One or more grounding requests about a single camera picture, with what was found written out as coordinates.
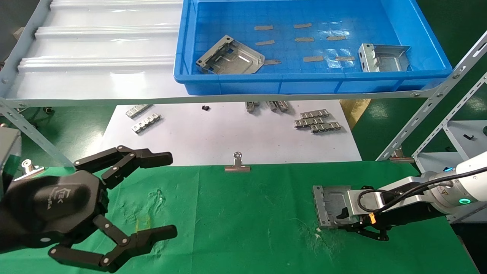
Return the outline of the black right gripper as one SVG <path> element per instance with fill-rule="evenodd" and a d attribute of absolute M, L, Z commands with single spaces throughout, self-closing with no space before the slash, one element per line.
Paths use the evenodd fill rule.
<path fill-rule="evenodd" d="M 375 225 L 367 222 L 355 222 L 352 224 L 339 225 L 337 228 L 343 229 L 346 232 L 356 233 L 375 241 L 389 241 L 387 232 L 394 226 L 403 226 L 409 223 L 443 217 L 445 215 L 445 213 L 442 213 L 433 207 L 432 204 L 410 204 L 376 214 Z M 348 218 L 348 207 L 342 208 L 341 213 L 336 216 L 337 220 L 348 220 Z"/>

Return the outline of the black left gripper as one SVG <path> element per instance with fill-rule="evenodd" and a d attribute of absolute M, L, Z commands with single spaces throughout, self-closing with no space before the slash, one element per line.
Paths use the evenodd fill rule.
<path fill-rule="evenodd" d="M 169 166 L 172 153 L 120 145 L 75 160 L 77 172 L 12 182 L 1 200 L 1 253 L 58 244 L 49 256 L 56 262 L 115 273 L 131 258 L 151 252 L 155 243 L 175 238 L 175 225 L 145 229 L 127 236 L 103 215 L 106 189 L 113 189 L 138 168 Z M 101 180 L 93 173 L 106 169 Z M 114 243 L 107 254 L 72 249 L 99 229 Z"/>

